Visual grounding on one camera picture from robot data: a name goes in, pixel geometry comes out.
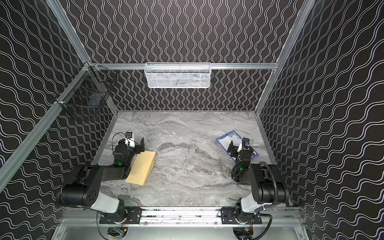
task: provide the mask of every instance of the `yellow sponge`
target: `yellow sponge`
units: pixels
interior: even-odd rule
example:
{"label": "yellow sponge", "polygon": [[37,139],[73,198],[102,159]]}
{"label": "yellow sponge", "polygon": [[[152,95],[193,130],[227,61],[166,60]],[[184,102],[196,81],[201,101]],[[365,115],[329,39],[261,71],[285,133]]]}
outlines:
{"label": "yellow sponge", "polygon": [[125,182],[144,185],[155,162],[156,152],[144,151],[137,155]]}

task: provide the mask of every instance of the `wavy line pattern wall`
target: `wavy line pattern wall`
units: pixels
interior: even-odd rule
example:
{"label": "wavy line pattern wall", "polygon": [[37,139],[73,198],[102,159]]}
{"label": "wavy line pattern wall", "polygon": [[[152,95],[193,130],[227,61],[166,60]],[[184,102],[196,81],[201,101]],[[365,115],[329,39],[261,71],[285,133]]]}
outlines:
{"label": "wavy line pattern wall", "polygon": [[64,207],[61,184],[77,165],[90,165],[112,114],[99,122],[74,121],[63,111],[0,194],[0,239],[51,239]]}
{"label": "wavy line pattern wall", "polygon": [[83,65],[43,0],[0,1],[0,166]]}
{"label": "wavy line pattern wall", "polygon": [[261,120],[317,239],[384,238],[384,2],[318,0]]}
{"label": "wavy line pattern wall", "polygon": [[144,71],[121,71],[111,96],[118,109],[255,110],[271,70],[213,70],[210,88],[149,88]]}
{"label": "wavy line pattern wall", "polygon": [[61,0],[93,62],[276,62],[303,0]]}

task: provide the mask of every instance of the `marble table surface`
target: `marble table surface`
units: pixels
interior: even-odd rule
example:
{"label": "marble table surface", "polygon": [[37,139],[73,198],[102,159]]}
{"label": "marble table surface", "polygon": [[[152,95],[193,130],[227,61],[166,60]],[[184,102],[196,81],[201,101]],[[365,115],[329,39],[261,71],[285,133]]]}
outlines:
{"label": "marble table surface", "polygon": [[[253,112],[119,112],[99,160],[113,163],[111,138],[132,131],[145,148],[156,152],[154,167],[141,186],[124,180],[101,183],[101,191],[132,206],[233,206],[250,193],[230,177],[234,161],[216,138],[235,130],[248,137],[259,156],[252,162],[270,163]],[[114,145],[123,135],[114,138]]]}

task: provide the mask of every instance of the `wire mesh basket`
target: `wire mesh basket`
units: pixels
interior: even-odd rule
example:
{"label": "wire mesh basket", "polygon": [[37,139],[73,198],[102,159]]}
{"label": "wire mesh basket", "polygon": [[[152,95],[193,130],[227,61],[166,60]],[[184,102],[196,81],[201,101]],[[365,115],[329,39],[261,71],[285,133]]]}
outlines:
{"label": "wire mesh basket", "polygon": [[209,88],[211,63],[145,64],[144,74],[150,88]]}
{"label": "wire mesh basket", "polygon": [[75,120],[98,121],[117,76],[107,68],[92,66],[60,104]]}

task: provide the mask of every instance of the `black wire basket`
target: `black wire basket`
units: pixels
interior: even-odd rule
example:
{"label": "black wire basket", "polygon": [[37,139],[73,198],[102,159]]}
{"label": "black wire basket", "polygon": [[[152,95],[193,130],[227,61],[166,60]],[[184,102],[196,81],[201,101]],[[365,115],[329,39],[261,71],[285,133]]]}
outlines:
{"label": "black wire basket", "polygon": [[82,121],[99,121],[100,114],[107,106],[111,88],[117,79],[117,73],[100,66],[92,66],[88,73],[61,102],[69,117]]}

